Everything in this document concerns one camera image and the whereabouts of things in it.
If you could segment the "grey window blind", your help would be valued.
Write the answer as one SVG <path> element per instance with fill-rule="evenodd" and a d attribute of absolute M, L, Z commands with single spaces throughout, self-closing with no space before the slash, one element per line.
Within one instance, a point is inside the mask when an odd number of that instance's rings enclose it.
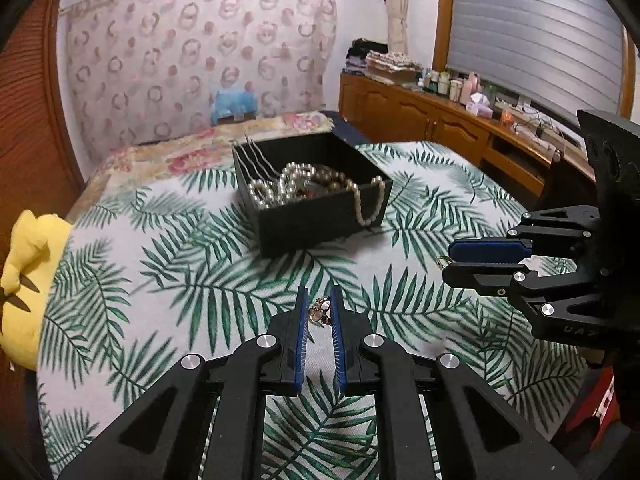
<path fill-rule="evenodd" d="M 617 110 L 623 24 L 606 0 L 454 0 L 447 64 L 576 122 Z"/>

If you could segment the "black jewelry box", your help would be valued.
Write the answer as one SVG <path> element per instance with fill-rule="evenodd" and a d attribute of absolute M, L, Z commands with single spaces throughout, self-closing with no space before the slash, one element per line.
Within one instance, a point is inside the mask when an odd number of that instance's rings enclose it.
<path fill-rule="evenodd" d="M 333 132 L 232 148 L 259 253 L 276 258 L 381 225 L 392 179 Z"/>

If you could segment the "yellow pikachu plush toy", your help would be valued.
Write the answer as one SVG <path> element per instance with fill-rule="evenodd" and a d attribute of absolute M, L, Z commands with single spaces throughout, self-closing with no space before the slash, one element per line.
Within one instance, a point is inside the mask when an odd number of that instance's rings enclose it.
<path fill-rule="evenodd" d="M 11 364 L 36 370 L 44 309 L 72 226 L 26 209 L 11 231 L 1 273 L 1 349 Z"/>

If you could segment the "brown cardboard box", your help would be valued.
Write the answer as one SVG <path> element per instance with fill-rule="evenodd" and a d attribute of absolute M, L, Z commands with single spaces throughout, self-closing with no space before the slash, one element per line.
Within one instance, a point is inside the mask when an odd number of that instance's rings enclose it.
<path fill-rule="evenodd" d="M 242 122 L 248 122 L 249 120 L 254 120 L 255 118 L 256 118 L 256 115 L 254 113 L 231 115 L 231 116 L 219 118 L 217 125 L 222 126 L 222 125 L 242 124 Z"/>

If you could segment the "blue plush toy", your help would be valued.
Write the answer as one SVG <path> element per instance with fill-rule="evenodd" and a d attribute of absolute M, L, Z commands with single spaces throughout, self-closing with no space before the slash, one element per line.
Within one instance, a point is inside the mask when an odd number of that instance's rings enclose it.
<path fill-rule="evenodd" d="M 210 120 L 217 125 L 218 119 L 231 115 L 254 113 L 258 114 L 257 100 L 252 92 L 217 91 L 210 111 Z"/>

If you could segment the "palm leaf print cloth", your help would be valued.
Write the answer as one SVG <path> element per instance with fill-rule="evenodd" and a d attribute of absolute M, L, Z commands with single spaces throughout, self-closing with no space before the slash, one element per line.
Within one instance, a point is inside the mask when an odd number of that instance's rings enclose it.
<path fill-rule="evenodd" d="M 457 237 L 502 235 L 523 207 L 461 156 L 369 144 L 392 179 L 382 224 L 275 259 L 259 255 L 229 159 L 105 194 L 76 220 L 43 317 L 38 404 L 59 474 L 182 356 L 231 353 L 294 306 L 338 286 L 350 310 L 409 352 L 449 351 L 543 436 L 586 374 L 575 348 L 535 339 L 524 315 L 442 281 Z"/>

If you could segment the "stack of folded clothes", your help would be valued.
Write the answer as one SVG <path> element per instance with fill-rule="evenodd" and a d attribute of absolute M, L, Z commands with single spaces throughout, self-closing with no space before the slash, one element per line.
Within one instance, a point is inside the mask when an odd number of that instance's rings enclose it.
<path fill-rule="evenodd" d="M 388 50 L 387 44 L 359 38 L 348 48 L 343 72 L 401 86 L 416 84 L 423 67 L 405 53 Z"/>

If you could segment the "circle pattern curtain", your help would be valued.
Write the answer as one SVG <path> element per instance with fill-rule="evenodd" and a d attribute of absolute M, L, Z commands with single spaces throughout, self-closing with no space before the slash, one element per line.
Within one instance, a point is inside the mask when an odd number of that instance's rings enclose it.
<path fill-rule="evenodd" d="M 318 110 L 335 0 L 81 0 L 63 11 L 68 88 L 99 164 L 209 127 L 222 98 L 259 116 Z"/>

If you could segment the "wooden sideboard cabinet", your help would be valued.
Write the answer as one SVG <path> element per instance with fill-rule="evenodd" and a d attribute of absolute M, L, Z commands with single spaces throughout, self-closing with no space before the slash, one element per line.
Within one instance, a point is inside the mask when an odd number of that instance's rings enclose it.
<path fill-rule="evenodd" d="M 530 209 L 597 203 L 591 168 L 544 151 L 525 132 L 475 117 L 424 92 L 341 74 L 338 110 L 373 142 L 431 141 L 450 148 Z"/>

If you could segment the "pink bottle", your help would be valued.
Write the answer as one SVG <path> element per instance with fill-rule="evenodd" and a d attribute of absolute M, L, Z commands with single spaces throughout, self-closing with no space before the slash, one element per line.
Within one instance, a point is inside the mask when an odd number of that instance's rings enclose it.
<path fill-rule="evenodd" d="M 480 76 L 477 73 L 468 73 L 468 76 L 462 81 L 459 102 L 462 105 L 468 104 L 471 96 L 477 92 L 480 92 Z"/>

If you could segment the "brown louvered wardrobe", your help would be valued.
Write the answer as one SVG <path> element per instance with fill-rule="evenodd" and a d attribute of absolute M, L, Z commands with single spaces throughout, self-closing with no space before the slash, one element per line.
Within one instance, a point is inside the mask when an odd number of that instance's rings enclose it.
<path fill-rule="evenodd" d="M 60 0 L 32 0 L 1 51 L 1 255 L 20 213 L 66 216 L 85 189 L 64 118 Z"/>

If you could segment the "cream side curtain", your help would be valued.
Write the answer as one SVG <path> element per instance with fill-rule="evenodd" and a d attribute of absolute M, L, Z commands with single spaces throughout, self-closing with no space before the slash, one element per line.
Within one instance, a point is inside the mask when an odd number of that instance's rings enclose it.
<path fill-rule="evenodd" d="M 407 18 L 409 0 L 385 0 L 387 45 L 392 52 L 408 53 Z"/>

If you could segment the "dark blue mattress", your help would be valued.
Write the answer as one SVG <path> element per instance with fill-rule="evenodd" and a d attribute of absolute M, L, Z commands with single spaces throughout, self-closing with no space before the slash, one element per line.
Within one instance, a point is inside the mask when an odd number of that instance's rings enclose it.
<path fill-rule="evenodd" d="M 332 131 L 349 145 L 369 144 L 370 140 L 336 110 L 322 110 L 333 124 Z"/>

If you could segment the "white tissue box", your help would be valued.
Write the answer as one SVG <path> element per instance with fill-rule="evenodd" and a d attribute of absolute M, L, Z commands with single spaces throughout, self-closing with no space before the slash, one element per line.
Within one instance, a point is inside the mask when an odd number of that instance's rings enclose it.
<path fill-rule="evenodd" d="M 480 92 L 470 95 L 468 102 L 466 102 L 465 110 L 473 116 L 483 118 L 491 118 L 492 114 L 494 114 L 488 97 Z"/>

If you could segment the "floral bed blanket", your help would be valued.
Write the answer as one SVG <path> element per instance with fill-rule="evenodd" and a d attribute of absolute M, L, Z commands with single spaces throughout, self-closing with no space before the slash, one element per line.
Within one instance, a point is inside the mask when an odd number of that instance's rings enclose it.
<path fill-rule="evenodd" d="M 96 168 L 66 220 L 75 223 L 100 200 L 155 181 L 196 174 L 191 188 L 222 183 L 223 178 L 209 177 L 204 172 L 210 168 L 230 167 L 232 145 L 246 138 L 258 142 L 330 132 L 333 128 L 334 122 L 328 113 L 294 113 L 212 127 L 155 144 L 120 148 Z"/>

